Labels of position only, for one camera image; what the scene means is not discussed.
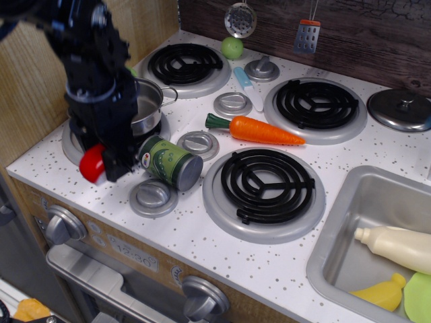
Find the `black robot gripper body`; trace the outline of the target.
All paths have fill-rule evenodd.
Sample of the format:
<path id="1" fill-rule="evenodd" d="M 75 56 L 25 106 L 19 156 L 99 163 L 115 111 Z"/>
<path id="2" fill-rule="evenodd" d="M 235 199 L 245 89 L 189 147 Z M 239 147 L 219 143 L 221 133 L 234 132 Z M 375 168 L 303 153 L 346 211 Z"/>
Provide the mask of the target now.
<path id="1" fill-rule="evenodd" d="M 65 99 L 69 103 L 71 130 L 76 135 L 89 135 L 98 143 L 126 154 L 135 148 L 131 121 L 137 114 L 137 85 L 134 79 L 115 79 L 101 94 L 66 83 Z"/>

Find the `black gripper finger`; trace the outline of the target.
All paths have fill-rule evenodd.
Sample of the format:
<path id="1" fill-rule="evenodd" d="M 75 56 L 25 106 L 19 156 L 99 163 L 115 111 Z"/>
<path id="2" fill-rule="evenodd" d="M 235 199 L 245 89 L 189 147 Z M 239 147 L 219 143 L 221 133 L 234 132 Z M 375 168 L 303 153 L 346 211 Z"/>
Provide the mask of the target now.
<path id="1" fill-rule="evenodd" d="M 76 138 L 84 153 L 98 143 L 97 138 L 89 135 L 76 135 Z"/>
<path id="2" fill-rule="evenodd" d="M 108 148 L 102 152 L 106 178 L 109 182 L 116 182 L 129 172 L 133 172 L 137 165 L 136 148 L 128 147 L 125 155 Z"/>

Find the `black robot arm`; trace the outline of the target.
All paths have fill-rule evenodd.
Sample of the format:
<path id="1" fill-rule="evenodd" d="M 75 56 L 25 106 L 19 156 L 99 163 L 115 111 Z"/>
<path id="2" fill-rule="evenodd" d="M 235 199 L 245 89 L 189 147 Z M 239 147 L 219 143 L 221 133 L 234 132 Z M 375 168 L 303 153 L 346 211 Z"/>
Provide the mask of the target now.
<path id="1" fill-rule="evenodd" d="M 126 68 L 129 45 L 103 1 L 2 1 L 1 37 L 20 21 L 41 29 L 66 76 L 69 127 L 84 155 L 89 182 L 116 182 L 135 165 L 131 122 L 139 86 Z"/>

